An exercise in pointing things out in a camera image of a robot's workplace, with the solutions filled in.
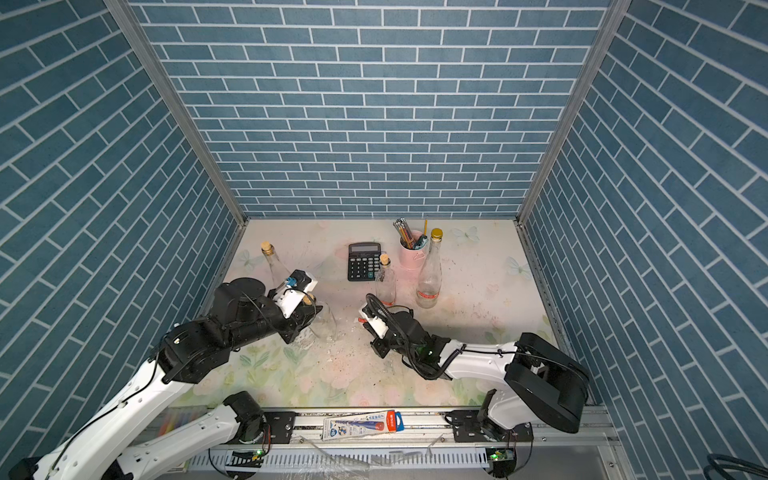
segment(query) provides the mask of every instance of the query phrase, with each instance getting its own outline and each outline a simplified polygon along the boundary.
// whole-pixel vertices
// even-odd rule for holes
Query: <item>brick wall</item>
[[[509,218],[608,0],[258,3],[132,2],[250,216]]]
[[[634,0],[528,226],[645,478],[768,462],[767,25]]]
[[[190,319],[233,220],[101,0],[0,4],[0,477]]]

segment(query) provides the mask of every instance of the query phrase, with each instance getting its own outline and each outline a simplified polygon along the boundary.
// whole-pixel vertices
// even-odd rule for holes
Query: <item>table surface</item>
[[[414,220],[414,230],[423,222]],[[232,353],[174,406],[217,405],[248,391],[265,407],[473,406],[494,386],[475,379],[427,381],[390,352],[380,359],[358,322],[358,310],[373,282],[346,279],[348,245],[375,241],[397,272],[396,303],[414,308],[431,334],[467,343],[506,343],[533,332],[556,345],[541,297],[531,278],[511,220],[434,220],[442,228],[442,289],[429,310],[415,304],[418,271],[398,265],[399,237],[389,220],[251,220],[224,281],[242,276],[272,288],[260,244],[270,241],[288,270],[311,272],[319,301],[336,318],[329,342],[302,335],[286,345],[278,335]]]

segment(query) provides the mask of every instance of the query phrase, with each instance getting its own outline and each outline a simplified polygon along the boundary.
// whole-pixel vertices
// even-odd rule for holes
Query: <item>pencil package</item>
[[[331,417],[323,420],[323,440],[401,432],[404,428],[400,412],[394,410]]]

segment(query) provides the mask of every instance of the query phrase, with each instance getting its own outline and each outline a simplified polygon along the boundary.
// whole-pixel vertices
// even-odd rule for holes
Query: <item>metal rail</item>
[[[520,213],[518,214],[518,222],[520,224],[525,224],[528,217],[531,216],[533,206],[536,204],[536,200],[541,193],[541,189],[544,187],[549,172],[552,171],[552,167],[558,159],[563,143],[565,143],[565,138],[568,136],[568,132],[571,131],[571,126],[574,120],[576,120],[581,104],[584,103],[584,99],[587,97],[589,87],[598,75],[600,65],[603,63],[608,47],[611,46],[611,42],[614,40],[616,31],[621,20],[624,19],[624,14],[627,12],[630,2],[631,0],[613,0],[611,6],[605,12],[600,30],[594,39],[594,44],[590,48],[589,54],[587,54],[587,59],[581,68],[576,85],[574,85],[574,90],[568,96],[568,102],[563,109],[563,115],[552,134],[547,150],[541,157],[541,163],[536,170],[536,174],[533,176],[533,181],[523,199],[523,204],[520,206]]]
[[[138,18],[136,18],[133,9],[131,9],[127,0],[104,0],[104,3],[123,32],[123,35],[125,35],[126,40],[128,40],[128,44],[133,49],[139,62],[141,62],[147,75],[152,80],[157,92],[160,94],[163,102],[165,102],[166,107],[168,107],[170,114],[176,119],[181,132],[190,143],[192,150],[197,155],[197,159],[205,168],[227,208],[230,209],[237,224],[243,227],[246,220],[243,209],[237,202],[227,181],[224,180],[221,170],[216,165],[214,156],[208,149],[189,111],[184,107],[184,102],[181,100],[174,84],[170,81],[170,77],[168,77],[168,73],[165,71],[157,53],[152,48],[149,37],[147,37],[144,29],[139,25]]]

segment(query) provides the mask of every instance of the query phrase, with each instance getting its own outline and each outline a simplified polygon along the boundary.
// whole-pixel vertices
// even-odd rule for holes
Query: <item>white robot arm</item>
[[[231,351],[273,333],[291,343],[322,309],[310,295],[316,284],[302,270],[268,295],[259,280],[222,283],[208,315],[167,333],[85,426],[53,452],[21,460],[10,471],[11,480],[151,480],[214,445],[263,437],[263,410],[239,392],[204,417],[129,447],[157,414],[227,363]]]
[[[470,377],[498,384],[478,414],[489,438],[502,440],[516,425],[536,419],[563,432],[578,432],[589,372],[534,333],[523,333],[519,341],[503,345],[430,336],[413,318],[413,310],[391,313],[371,293],[360,318],[381,358],[395,350],[424,379]]]

